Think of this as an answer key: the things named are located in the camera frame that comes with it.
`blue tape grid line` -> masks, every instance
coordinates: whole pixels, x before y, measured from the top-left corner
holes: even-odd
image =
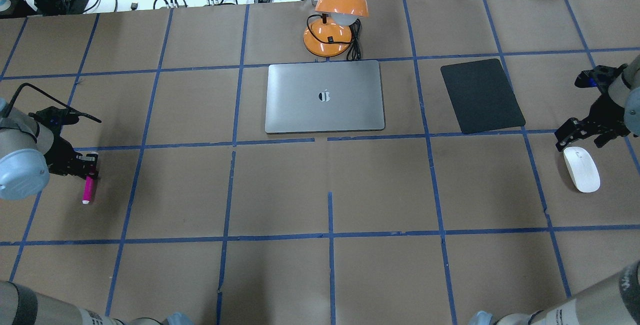
[[[336,325],[336,262],[334,252],[334,193],[327,195],[328,227],[329,227],[329,306],[331,325]]]
[[[240,95],[242,94],[242,76],[245,69],[245,46],[247,45],[247,26],[249,25],[249,5],[244,9],[244,28],[242,28],[242,47],[238,66],[238,85],[235,91],[235,112],[233,113],[233,146],[238,145],[238,117],[240,117]]]
[[[599,232],[599,231],[627,231],[640,230],[640,224],[618,225],[575,225],[554,226],[554,232]],[[491,234],[528,234],[548,232],[548,227],[506,227],[494,229],[451,229],[445,230],[448,236],[457,235],[491,235]],[[411,237],[411,236],[440,236],[439,230],[420,231],[362,231],[344,233],[302,233],[302,234],[274,234],[274,235],[235,235],[235,236],[196,236],[169,238],[128,238],[125,244],[172,244],[172,243],[217,243],[222,241],[278,241],[301,239],[329,239],[333,238],[364,238],[364,237]],[[59,245],[116,245],[120,239],[89,239],[89,240],[28,240],[28,241],[0,241],[0,247],[6,246],[59,246]]]
[[[234,190],[234,172],[236,169],[236,151],[231,152],[231,166],[229,182],[226,190],[226,211],[224,211],[224,232],[222,233],[222,252],[220,253],[220,271],[217,280],[217,301],[215,302],[215,324],[220,325],[222,317],[222,285],[225,283],[225,269],[227,265],[227,244],[229,242],[229,220],[231,218],[231,198]]]
[[[36,215],[36,210],[38,210],[38,204],[40,202],[42,193],[39,192],[36,196],[35,201],[33,202],[33,207],[31,208],[31,213],[29,214],[29,220],[27,221],[27,226],[24,229],[24,234],[22,235],[22,241],[20,241],[20,247],[18,248],[18,254],[15,256],[15,261],[13,262],[13,268],[11,269],[11,275],[9,275],[9,281],[13,282],[14,277],[16,277],[16,272],[18,271],[18,265],[20,264],[20,259],[23,256],[23,250],[25,250],[25,243],[27,241],[27,236],[29,236],[29,230],[32,228],[32,224],[34,223],[34,216]]]
[[[142,167],[142,158],[145,154],[145,145],[147,143],[147,134],[149,133],[149,123],[151,121],[151,113],[154,107],[154,98],[156,97],[156,90],[158,89],[158,80],[160,79],[160,70],[162,69],[162,63],[165,59],[165,50],[167,49],[167,40],[169,39],[169,31],[171,30],[171,20],[174,17],[174,9],[169,10],[169,16],[166,24],[166,31],[164,33],[164,40],[162,41],[162,50],[160,51],[160,59],[158,60],[158,66],[155,72],[155,79],[153,80],[153,88],[151,89],[151,97],[149,99],[149,106],[146,112],[146,120],[144,122],[144,131],[142,132],[142,147],[140,148],[140,154],[137,157],[137,165],[135,166],[135,173],[133,175],[133,183],[131,184],[131,193],[128,199],[128,205],[126,205],[126,216],[124,218],[124,225],[122,225],[122,233],[119,239],[118,254],[116,255],[116,261],[113,267],[113,275],[111,277],[111,284],[109,287],[109,296],[107,298],[107,306],[105,309],[105,315],[109,316],[112,309],[112,302],[114,300],[114,290],[116,287],[116,281],[118,280],[118,271],[122,260],[122,251],[125,245],[125,239],[127,237],[127,229],[129,227],[129,221],[131,216],[131,207],[136,195],[136,186],[138,184],[138,176],[140,175],[140,168]]]
[[[87,61],[87,54],[89,54],[89,49],[91,49],[91,42],[94,40],[94,35],[96,35],[96,28],[98,28],[99,20],[100,20],[100,13],[96,13],[95,20],[93,21],[93,28],[91,29],[91,33],[89,34],[89,40],[86,43],[84,54],[82,54],[82,60],[80,61],[80,66],[78,66],[78,72],[77,74],[75,74],[75,81],[73,81],[73,87],[71,88],[71,94],[69,94],[69,100],[66,102],[68,106],[71,106],[71,101],[73,100],[74,94],[76,93],[78,82],[80,82],[80,76],[82,74],[83,68],[85,67],[85,61]]]
[[[489,20],[489,26],[491,27],[491,33],[493,34],[493,39],[495,40],[495,45],[498,49],[498,53],[500,55],[500,61],[502,63],[502,67],[506,74],[506,77],[509,81],[511,88],[514,88],[514,84],[512,83],[511,75],[509,74],[509,68],[507,66],[505,60],[505,54],[503,53],[502,45],[500,44],[500,38],[498,38],[498,33],[496,32],[496,25],[494,24],[494,19],[491,15],[491,10],[489,9],[489,3],[487,0],[482,0],[484,4],[484,10],[486,11],[487,19]],[[562,280],[562,286],[564,287],[564,293],[567,298],[571,297],[571,289],[569,287],[569,281],[567,280],[567,274],[565,272],[565,265],[562,261],[562,255],[560,254],[560,247],[558,246],[558,241],[556,239],[556,233],[554,232],[553,223],[551,221],[551,216],[547,213],[547,200],[545,198],[545,193],[542,189],[542,182],[540,181],[540,174],[538,173],[538,166],[536,165],[535,157],[533,156],[533,151],[531,149],[531,143],[529,141],[529,136],[527,134],[527,130],[525,126],[521,127],[522,138],[525,143],[526,152],[528,154],[529,161],[531,163],[531,170],[533,172],[533,176],[535,178],[535,185],[537,186],[537,192],[540,197],[540,203],[542,204],[542,211],[544,212],[544,217],[546,218],[546,225],[548,228],[549,235],[551,237],[551,244],[553,245],[553,252],[555,254],[555,259],[558,265],[558,270],[560,271],[560,279]]]
[[[640,51],[640,47],[611,47],[606,49],[590,49],[590,53],[601,52],[631,52]],[[535,55],[553,55],[553,54],[586,54],[584,49],[578,50],[551,50],[551,51],[517,51],[517,52],[505,52],[503,56],[535,56]],[[443,55],[425,55],[416,56],[418,60],[434,60],[434,59],[466,59],[474,57],[497,57],[499,53],[475,53],[475,54],[443,54]],[[376,60],[380,62],[390,61],[409,61],[413,60],[413,57],[386,57],[386,58],[370,58],[366,60]],[[342,63],[346,60],[332,60],[336,63]],[[317,63],[317,61],[296,61],[288,62],[286,64],[310,64]],[[278,63],[243,63],[242,68],[267,68],[270,65],[276,65]],[[220,66],[199,66],[199,67],[172,67],[161,69],[162,73],[169,72],[197,72],[202,70],[223,70],[223,69],[240,69],[240,65],[220,65]],[[155,73],[156,69],[142,69],[142,70],[121,70],[121,71],[99,71],[99,72],[83,72],[80,76],[83,77],[98,77],[104,75],[125,75],[125,74],[145,74]],[[39,75],[19,75],[19,76],[5,76],[5,80],[26,80],[26,79],[51,79],[51,78],[72,78],[77,74],[39,74]]]
[[[20,27],[20,31],[18,32],[18,37],[15,39],[15,42],[13,43],[13,47],[11,48],[11,52],[9,52],[9,57],[7,57],[6,59],[6,63],[2,68],[2,72],[0,72],[0,81],[2,81],[2,79],[5,78],[7,69],[9,69],[9,63],[11,62],[12,57],[14,57],[14,54],[16,53],[16,49],[18,48],[18,43],[20,42],[20,38],[22,38],[23,32],[25,31],[25,27],[27,26],[27,20],[29,20],[29,17],[25,17],[24,21],[22,22],[22,27]]]
[[[442,219],[442,209],[440,204],[440,195],[438,193],[438,180],[436,177],[436,170],[434,166],[434,154],[432,153],[432,142],[429,132],[429,125],[425,115],[425,102],[423,100],[423,87],[420,81],[420,70],[418,68],[418,56],[416,55],[416,42],[414,41],[414,31],[411,25],[411,17],[409,15],[409,6],[407,6],[407,0],[402,0],[404,6],[404,15],[406,16],[406,25],[409,30],[409,40],[411,42],[411,54],[413,56],[413,70],[415,72],[415,83],[418,91],[418,101],[420,102],[420,115],[422,116],[422,125],[424,127],[425,142],[427,146],[427,155],[429,157],[429,170],[431,175],[431,184],[433,187],[433,197],[436,205],[436,214],[438,216],[438,231],[440,236],[440,246],[442,250],[442,262],[444,266],[444,274],[446,281],[446,293],[448,295],[448,305],[451,313],[451,321],[453,325],[458,324],[456,305],[453,297],[453,285],[451,281],[451,271],[449,266],[449,255],[447,252],[446,230],[444,227],[444,220]]]

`silver laptop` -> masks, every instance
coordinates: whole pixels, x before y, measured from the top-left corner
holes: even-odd
[[[380,66],[375,60],[269,66],[264,131],[381,131]]]

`blue tape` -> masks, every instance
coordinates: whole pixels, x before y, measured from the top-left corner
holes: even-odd
[[[482,0],[484,4],[484,10],[486,11],[487,19],[489,20],[489,25],[491,27],[491,33],[493,34],[493,39],[495,40],[495,45],[498,48],[498,53],[500,54],[500,61],[502,62],[502,67],[504,69],[504,73],[507,76],[509,81],[509,85],[511,88],[514,88],[514,84],[512,83],[512,77],[509,73],[509,68],[507,67],[507,63],[505,61],[505,54],[503,53],[502,46],[500,45],[500,39],[498,38],[498,33],[496,32],[496,26],[494,25],[494,19],[491,15],[491,10],[489,9],[489,3],[487,0]],[[542,204],[542,211],[544,212],[544,216],[546,218],[546,225],[549,235],[551,237],[551,245],[553,245],[553,252],[555,254],[555,260],[558,265],[558,270],[560,270],[560,278],[562,279],[562,286],[564,287],[564,292],[567,298],[571,296],[571,290],[569,289],[569,282],[567,281],[567,274],[565,273],[565,266],[562,261],[562,256],[560,255],[560,248],[558,247],[558,241],[556,240],[556,234],[554,233],[553,223],[551,222],[551,216],[547,213],[547,200],[545,198],[544,191],[542,189],[542,183],[540,182],[540,175],[538,174],[538,167],[536,165],[536,161],[533,156],[533,152],[531,150],[531,144],[529,141],[528,131],[522,126],[520,128],[522,137],[524,139],[526,152],[528,154],[528,159],[531,164],[531,170],[533,171],[533,176],[535,178],[535,184],[537,186],[537,192],[540,197],[540,202]]]
[[[404,135],[363,135],[363,136],[340,136],[328,137],[327,141],[352,141],[352,140],[379,140],[379,139],[420,139],[424,138],[423,133],[412,133]]]
[[[313,137],[307,138],[274,138],[272,140],[246,140],[236,141],[236,145],[265,145],[265,144],[285,144],[285,143],[314,143]]]
[[[54,79],[54,78],[73,78],[78,75],[73,74],[48,74],[48,75],[21,75],[21,76],[5,76],[6,81],[28,80],[28,79]]]
[[[234,173],[236,171],[236,151],[231,152],[229,166],[229,182],[226,189],[226,210],[224,211],[224,230],[222,232],[222,252],[220,253],[220,271],[217,278],[217,302],[215,305],[215,323],[219,325],[222,316],[222,285],[225,282],[225,268],[227,265],[227,244],[229,241],[229,220],[231,219],[231,200],[234,192]]]
[[[29,20],[29,17],[25,17],[24,21],[22,22],[22,27],[20,27],[20,31],[18,32],[18,37],[16,37],[15,42],[13,43],[13,47],[9,52],[9,57],[7,57],[6,62],[4,63],[4,67],[2,68],[2,72],[0,72],[0,81],[2,81],[2,79],[5,79],[5,74],[7,73],[7,69],[9,69],[9,63],[11,63],[11,59],[14,57],[14,54],[16,53],[16,49],[18,48],[18,43],[20,42],[20,38],[22,38],[23,32],[25,31],[25,27],[27,26],[27,20]]]
[[[505,229],[446,230],[447,235],[523,234],[548,232],[548,227],[515,227]]]
[[[336,252],[334,251],[334,193],[327,194],[328,227],[329,227],[329,304],[331,325],[336,325]]]
[[[224,70],[224,69],[240,69],[240,65],[220,65],[220,66],[196,66],[196,67],[171,67],[162,69],[163,73],[171,72],[197,72],[199,70]]]
[[[82,74],[82,69],[85,67],[87,54],[89,54],[89,49],[91,49],[91,42],[94,40],[94,35],[96,34],[96,28],[98,27],[99,20],[100,13],[96,13],[95,20],[93,21],[93,28],[91,28],[91,33],[89,34],[89,41],[87,41],[86,47],[84,48],[84,54],[82,54],[82,60],[80,60],[80,66],[78,66],[78,72],[75,75],[75,81],[73,82],[73,87],[71,88],[71,94],[69,94],[69,100],[66,102],[67,106],[71,106],[71,101],[73,100],[74,94],[76,93],[76,87],[78,86],[78,82],[80,81],[80,74]]]
[[[127,229],[129,227],[129,221],[131,216],[131,208],[136,196],[136,188],[138,186],[138,177],[140,175],[140,168],[142,167],[142,158],[145,154],[145,144],[147,142],[147,133],[149,132],[149,122],[151,120],[151,111],[153,110],[154,100],[156,97],[156,90],[158,88],[158,80],[160,79],[160,69],[162,69],[162,63],[165,59],[165,50],[167,49],[167,40],[169,39],[169,31],[171,30],[171,20],[174,17],[174,9],[169,9],[169,16],[167,19],[166,30],[164,32],[164,40],[162,41],[162,50],[160,51],[160,59],[158,60],[158,66],[155,72],[155,79],[153,80],[153,88],[151,89],[151,97],[149,99],[149,106],[146,112],[146,120],[144,122],[144,131],[142,132],[142,145],[140,147],[140,154],[137,157],[137,164],[135,165],[135,173],[133,175],[133,182],[131,184],[131,193],[128,198],[128,204],[126,205],[126,215],[124,218],[124,224],[122,225],[122,233],[120,235],[118,254],[116,255],[116,262],[113,267],[113,275],[111,277],[111,284],[109,287],[109,296],[107,297],[107,306],[104,314],[109,316],[112,311],[112,302],[114,301],[114,291],[116,282],[118,281],[118,272],[120,270],[120,264],[122,260],[122,251],[125,245],[125,239],[127,238]]]
[[[418,57],[416,56],[416,43],[414,41],[414,31],[411,26],[411,17],[409,15],[409,7],[407,6],[407,0],[402,0],[404,6],[404,15],[406,17],[407,28],[409,29],[409,40],[411,41],[411,54],[413,56],[413,70],[415,73],[415,83],[418,89],[418,101],[420,102],[420,115],[422,116],[422,125],[424,127],[424,133],[426,134],[425,140],[427,145],[427,155],[429,157],[429,170],[431,175],[431,184],[433,187],[433,197],[436,205],[436,214],[438,216],[438,231],[440,236],[440,245],[442,250],[442,262],[444,266],[445,280],[446,280],[446,293],[448,295],[448,304],[451,313],[451,321],[453,325],[458,324],[456,305],[453,297],[453,286],[451,283],[451,271],[449,266],[449,255],[447,252],[447,241],[444,227],[444,221],[442,219],[442,209],[440,204],[440,195],[438,193],[438,181],[436,178],[436,170],[434,166],[434,154],[432,153],[432,142],[430,138],[429,125],[425,115],[425,102],[423,100],[423,87],[420,80],[420,70],[418,68]]]
[[[13,268],[11,268],[11,275],[9,275],[10,282],[14,281],[14,277],[16,277],[16,272],[18,272],[18,265],[20,264],[20,259],[23,257],[23,250],[25,250],[27,237],[29,236],[29,231],[32,229],[32,224],[34,223],[34,217],[36,216],[36,211],[38,210],[38,204],[40,202],[41,195],[42,195],[42,192],[39,192],[38,195],[36,196],[35,201],[33,202],[33,207],[31,208],[31,213],[29,214],[29,220],[27,221],[27,225],[24,229],[24,234],[22,234],[22,241],[20,241],[18,254],[15,256],[15,261],[13,262]]]
[[[144,145],[145,149],[166,149],[166,148],[206,148],[206,147],[228,147],[231,141],[222,142],[188,142],[188,143],[158,143],[156,145]]]
[[[242,47],[240,48],[240,66],[238,67],[238,86],[235,91],[235,111],[233,112],[233,146],[238,142],[238,117],[240,117],[240,96],[242,95],[242,76],[245,69],[245,47],[247,45],[247,27],[249,25],[249,5],[244,10],[244,27],[242,28]]]
[[[592,52],[589,49],[589,45],[587,45],[587,41],[585,40],[585,36],[583,35],[583,31],[582,29],[580,29],[580,25],[578,24],[578,18],[576,18],[576,14],[574,13],[574,9],[571,8],[571,4],[569,3],[569,0],[564,0],[564,4],[566,5],[567,10],[569,10],[569,15],[571,15],[571,20],[573,21],[573,24],[575,25],[575,29],[576,31],[578,31],[578,36],[580,36],[580,41],[582,41],[582,46],[584,47],[584,50],[587,53],[587,56],[589,57],[589,61],[591,63],[591,67],[595,68],[596,67],[596,62],[594,61],[594,57],[592,56]]]

